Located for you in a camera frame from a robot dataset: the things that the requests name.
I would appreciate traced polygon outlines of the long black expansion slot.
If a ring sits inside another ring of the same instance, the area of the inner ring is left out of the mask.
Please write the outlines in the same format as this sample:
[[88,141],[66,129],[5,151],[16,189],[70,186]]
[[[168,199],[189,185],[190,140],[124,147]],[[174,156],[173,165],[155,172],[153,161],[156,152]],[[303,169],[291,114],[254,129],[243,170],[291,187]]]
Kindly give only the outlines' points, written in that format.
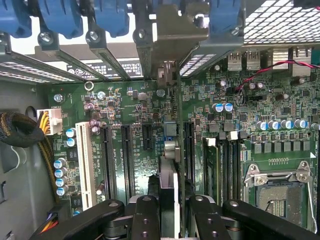
[[195,125],[191,121],[183,123],[184,130],[184,161],[186,176],[194,184],[196,181],[195,157]]
[[125,195],[126,202],[129,203],[130,198],[135,195],[135,176],[134,176],[134,152],[133,152],[133,137],[130,124],[124,124],[120,128],[123,169],[125,180]]
[[116,175],[113,152],[112,130],[108,125],[100,128],[101,153],[105,196],[107,199],[116,198]]

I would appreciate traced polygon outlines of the CPU socket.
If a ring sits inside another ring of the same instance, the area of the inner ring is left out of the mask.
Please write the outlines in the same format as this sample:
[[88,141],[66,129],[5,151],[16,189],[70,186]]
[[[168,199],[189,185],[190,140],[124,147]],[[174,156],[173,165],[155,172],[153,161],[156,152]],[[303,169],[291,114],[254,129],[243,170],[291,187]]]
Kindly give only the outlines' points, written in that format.
[[276,171],[262,171],[256,163],[249,164],[243,178],[241,199],[314,233],[308,199],[309,173],[315,216],[312,190],[314,176],[306,160],[302,160],[293,169]]

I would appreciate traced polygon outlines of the short black expansion slot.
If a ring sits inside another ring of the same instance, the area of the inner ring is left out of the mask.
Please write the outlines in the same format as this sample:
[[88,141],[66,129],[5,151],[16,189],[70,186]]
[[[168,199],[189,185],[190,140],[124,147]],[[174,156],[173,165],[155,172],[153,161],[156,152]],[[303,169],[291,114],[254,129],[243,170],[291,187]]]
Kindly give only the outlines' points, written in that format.
[[153,150],[153,129],[150,123],[142,125],[143,149],[145,151]]

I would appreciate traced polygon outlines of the white expansion slot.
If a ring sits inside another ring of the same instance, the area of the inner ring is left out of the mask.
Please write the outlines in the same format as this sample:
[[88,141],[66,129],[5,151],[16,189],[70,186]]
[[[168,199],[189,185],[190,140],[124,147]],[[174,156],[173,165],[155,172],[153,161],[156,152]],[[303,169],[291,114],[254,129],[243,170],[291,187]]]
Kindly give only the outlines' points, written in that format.
[[82,209],[97,204],[91,130],[89,122],[75,124]]

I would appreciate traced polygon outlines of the socket locking lever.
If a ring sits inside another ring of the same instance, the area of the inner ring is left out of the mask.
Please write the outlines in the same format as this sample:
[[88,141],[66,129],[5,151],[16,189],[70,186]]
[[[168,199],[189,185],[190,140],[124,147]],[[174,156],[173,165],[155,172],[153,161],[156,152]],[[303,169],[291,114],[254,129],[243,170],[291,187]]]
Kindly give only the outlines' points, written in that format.
[[311,219],[312,219],[312,223],[313,223],[312,229],[313,229],[313,232],[316,233],[318,228],[317,228],[317,222],[316,222],[314,208],[313,208],[313,195],[312,195],[312,191],[311,191],[311,180],[312,180],[312,176],[311,176],[311,173],[309,173],[308,174],[308,181],[307,181],[308,202],[309,202],[309,208],[310,208],[310,215],[311,215]]

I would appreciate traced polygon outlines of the green motherboard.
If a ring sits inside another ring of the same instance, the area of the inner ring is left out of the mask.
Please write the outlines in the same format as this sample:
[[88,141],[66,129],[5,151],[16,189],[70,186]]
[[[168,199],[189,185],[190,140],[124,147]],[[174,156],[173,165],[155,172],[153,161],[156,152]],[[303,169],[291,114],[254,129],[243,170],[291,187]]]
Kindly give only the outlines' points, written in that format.
[[[194,123],[195,183],[185,181],[185,203],[204,193],[203,138],[219,133],[246,131],[241,144],[241,196],[249,164],[261,171],[292,170],[306,160],[313,174],[317,233],[320,234],[320,69],[308,75],[263,73],[249,80],[249,73],[205,72],[182,80],[182,116]],[[95,175],[96,204],[105,195],[102,126],[110,126],[114,157],[116,198],[124,204],[126,186],[121,126],[131,125],[134,196],[159,197],[160,161],[174,158],[177,104],[173,90],[156,81],[60,85],[51,89],[49,103],[61,109],[63,134],[53,137],[58,196],[70,202],[72,215],[83,212],[76,123],[89,122]],[[144,150],[142,125],[152,125],[153,150]]]

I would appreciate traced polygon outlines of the white power connector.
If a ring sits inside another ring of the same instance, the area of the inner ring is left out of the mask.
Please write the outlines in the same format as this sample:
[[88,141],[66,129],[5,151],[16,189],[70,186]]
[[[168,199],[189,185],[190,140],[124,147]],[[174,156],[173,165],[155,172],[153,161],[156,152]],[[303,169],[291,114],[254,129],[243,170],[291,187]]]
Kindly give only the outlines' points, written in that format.
[[62,110],[60,108],[39,109],[36,111],[39,128],[45,136],[63,133]]

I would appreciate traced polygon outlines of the black regulatory label sticker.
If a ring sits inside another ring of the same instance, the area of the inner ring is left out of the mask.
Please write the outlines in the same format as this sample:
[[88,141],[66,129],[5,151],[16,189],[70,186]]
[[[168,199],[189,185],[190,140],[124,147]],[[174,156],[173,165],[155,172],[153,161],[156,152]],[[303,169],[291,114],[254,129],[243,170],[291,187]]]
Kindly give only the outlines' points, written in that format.
[[[141,78],[143,76],[141,64],[139,60],[121,60],[120,64],[122,68],[126,71],[126,73],[130,76],[130,78]],[[119,79],[119,75],[116,71],[105,62],[89,62],[87,65],[94,69],[95,71],[99,72],[100,74],[104,75],[108,79]],[[98,78],[91,75],[84,70],[72,65],[67,65],[66,70],[74,75],[82,77],[84,79],[93,79],[97,80]]]

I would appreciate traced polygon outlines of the silver USB port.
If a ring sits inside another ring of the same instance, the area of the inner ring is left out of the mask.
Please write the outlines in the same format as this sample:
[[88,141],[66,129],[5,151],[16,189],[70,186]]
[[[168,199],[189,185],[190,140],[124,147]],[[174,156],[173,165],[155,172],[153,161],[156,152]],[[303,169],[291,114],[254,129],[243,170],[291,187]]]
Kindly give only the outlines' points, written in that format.
[[227,60],[228,71],[241,71],[242,70],[242,54],[240,52],[231,52]]
[[248,71],[261,69],[261,56],[259,51],[246,52],[246,69]]

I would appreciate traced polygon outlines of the perforated slot cover plate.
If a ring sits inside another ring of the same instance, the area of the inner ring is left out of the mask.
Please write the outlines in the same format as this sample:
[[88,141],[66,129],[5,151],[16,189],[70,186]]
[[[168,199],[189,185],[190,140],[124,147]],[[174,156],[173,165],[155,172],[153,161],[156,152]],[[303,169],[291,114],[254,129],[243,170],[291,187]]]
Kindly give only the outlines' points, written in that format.
[[191,78],[220,61],[244,44],[242,37],[201,41],[179,64],[179,75]]
[[0,80],[22,82],[28,84],[73,84],[84,83],[80,76],[46,64],[38,59],[12,51],[10,36],[0,31],[0,71],[34,77],[50,83],[34,83],[0,76]]
[[0,70],[0,76],[1,77],[6,77],[6,78],[11,78],[11,79],[16,79],[16,80],[22,80],[22,81],[27,81],[27,82],[33,82],[37,84],[46,84],[50,83],[50,81],[43,80],[43,79],[38,79],[35,77],[30,77],[30,76],[24,76],[16,73],[9,73],[6,71],[1,71]]
[[81,62],[74,56],[60,49],[59,44],[59,36],[57,33],[52,31],[40,32],[37,37],[38,44],[45,54],[49,57],[56,57],[57,59],[70,64],[72,66],[76,66],[79,69],[83,70],[91,74],[92,76],[98,78],[101,81],[107,81],[108,78],[93,68],[89,67],[85,63]]
[[107,48],[106,33],[102,29],[89,30],[85,38],[90,51],[94,55],[103,62],[108,63],[120,78],[124,80],[130,79],[130,76],[123,69],[122,65]]

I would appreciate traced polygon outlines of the blue slot retention clip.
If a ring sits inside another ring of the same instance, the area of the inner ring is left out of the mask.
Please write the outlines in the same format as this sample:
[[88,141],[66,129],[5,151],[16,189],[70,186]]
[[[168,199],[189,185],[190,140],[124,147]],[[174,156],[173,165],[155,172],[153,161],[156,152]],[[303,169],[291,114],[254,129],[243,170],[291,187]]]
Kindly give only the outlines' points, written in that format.
[[83,19],[77,0],[37,0],[46,27],[73,39],[83,35]]
[[129,33],[127,0],[94,0],[94,14],[97,25],[112,38]]
[[0,0],[0,31],[16,39],[32,35],[32,20],[25,0]]
[[243,0],[209,0],[209,38],[242,35]]

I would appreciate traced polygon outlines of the black open PC case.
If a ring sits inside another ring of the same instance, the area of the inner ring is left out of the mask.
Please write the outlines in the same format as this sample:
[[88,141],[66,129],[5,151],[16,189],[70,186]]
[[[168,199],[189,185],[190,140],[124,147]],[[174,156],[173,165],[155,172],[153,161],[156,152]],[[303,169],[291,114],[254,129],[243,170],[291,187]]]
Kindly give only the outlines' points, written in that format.
[[[27,5],[31,18],[32,35],[27,38],[14,38],[10,34],[11,50],[31,58],[37,59],[43,63],[67,71],[68,64],[56,57],[50,57],[44,52],[38,43],[38,35],[40,32],[49,32],[42,14],[39,10],[38,0],[24,0]],[[106,63],[94,55],[86,41],[86,34],[89,30],[98,30],[100,28],[96,23],[94,0],[76,0],[79,5],[82,22],[83,35],[67,39],[62,34],[58,34],[60,49],[72,55],[73,57],[86,64]],[[114,57],[120,61],[139,60],[136,43],[134,41],[134,31],[136,29],[135,13],[133,3],[137,0],[127,0],[128,16],[129,16],[129,32],[124,36],[111,37],[105,32],[107,48]],[[240,52],[242,55],[242,70],[228,70],[228,55],[212,64],[199,74],[181,78],[194,79],[202,73],[234,73],[248,72],[249,80],[264,73],[279,73],[285,71],[295,76],[307,76],[309,70],[320,70],[320,0],[242,0],[243,1],[243,27],[241,36],[231,36],[225,34],[218,38],[243,38],[243,45],[234,52]],[[207,3],[210,0],[152,0],[155,5],[158,4],[179,4],[182,13],[184,6],[188,3]],[[208,29],[208,38],[202,41],[211,40],[209,30],[209,13],[198,13],[193,22],[200,28]],[[260,52],[259,70],[247,70],[246,52]],[[0,80],[11,83],[23,82]],[[117,83],[117,82],[139,82],[139,81],[156,81],[154,79],[145,79],[135,77],[130,79],[109,79],[107,81],[99,79],[85,79],[85,82],[77,83],[47,83],[47,84],[28,84],[41,88],[47,95],[48,107],[37,109],[52,109],[50,105],[50,92],[53,87],[61,85],[84,85],[91,83]],[[47,212],[46,220],[33,232],[41,233],[54,227],[58,222],[64,222],[76,215],[72,215],[71,204],[69,200],[62,199],[58,196],[57,174],[55,167],[55,154],[53,149],[53,138],[55,135],[45,135],[39,128],[36,110],[36,119],[20,112],[6,110],[0,112],[0,142],[15,148],[30,148],[38,146],[43,162],[45,163],[47,175],[50,181],[52,197],[54,200],[53,207]],[[153,196],[157,199],[159,230],[160,230],[160,204],[159,196],[152,194],[136,195],[130,198],[128,205],[136,201],[140,196]],[[194,228],[190,228],[190,223],[194,222],[191,217],[189,208],[189,198],[187,200],[186,213],[186,231],[185,236],[178,240],[200,240],[194,233]]]

